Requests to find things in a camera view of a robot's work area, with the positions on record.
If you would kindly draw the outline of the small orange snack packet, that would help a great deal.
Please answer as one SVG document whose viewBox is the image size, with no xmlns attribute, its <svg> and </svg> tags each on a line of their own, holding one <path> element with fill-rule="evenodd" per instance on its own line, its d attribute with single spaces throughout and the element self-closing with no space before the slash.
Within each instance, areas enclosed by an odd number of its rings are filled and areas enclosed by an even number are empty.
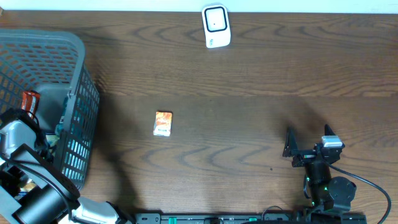
<svg viewBox="0 0 398 224">
<path fill-rule="evenodd" d="M 172 130 L 172 118 L 172 112 L 157 111 L 155 114 L 153 135 L 169 137 Z"/>
</svg>

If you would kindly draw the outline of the red orange chocolate bar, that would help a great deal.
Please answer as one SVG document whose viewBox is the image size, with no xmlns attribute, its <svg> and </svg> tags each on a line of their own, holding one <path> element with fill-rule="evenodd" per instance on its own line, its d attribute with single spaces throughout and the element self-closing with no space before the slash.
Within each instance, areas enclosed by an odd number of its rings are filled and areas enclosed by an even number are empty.
<svg viewBox="0 0 398 224">
<path fill-rule="evenodd" d="M 40 94 L 36 91 L 23 91 L 21 109 L 33 118 L 40 101 Z"/>
</svg>

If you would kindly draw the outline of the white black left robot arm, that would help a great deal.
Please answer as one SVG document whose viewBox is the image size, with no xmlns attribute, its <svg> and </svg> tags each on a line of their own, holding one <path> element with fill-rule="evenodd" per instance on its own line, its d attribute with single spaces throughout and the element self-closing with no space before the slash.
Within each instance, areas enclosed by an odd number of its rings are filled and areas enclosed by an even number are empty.
<svg viewBox="0 0 398 224">
<path fill-rule="evenodd" d="M 35 116 L 13 108 L 1 114 L 1 216 L 9 223 L 135 223 L 112 203 L 81 197 L 35 151 L 44 143 Z"/>
</svg>

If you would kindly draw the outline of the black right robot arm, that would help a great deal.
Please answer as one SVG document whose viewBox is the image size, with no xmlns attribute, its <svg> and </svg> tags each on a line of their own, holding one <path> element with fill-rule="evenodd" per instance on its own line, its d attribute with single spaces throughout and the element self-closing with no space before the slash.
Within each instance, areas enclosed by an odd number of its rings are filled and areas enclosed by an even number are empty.
<svg viewBox="0 0 398 224">
<path fill-rule="evenodd" d="M 303 191 L 313 202 L 313 211 L 339 215 L 351 210 L 356 185 L 345 177 L 331 176 L 330 166 L 340 160 L 345 145 L 329 125 L 324 131 L 313 149 L 299 149 L 293 130 L 288 128 L 282 156 L 292 158 L 292 167 L 305 168 Z"/>
</svg>

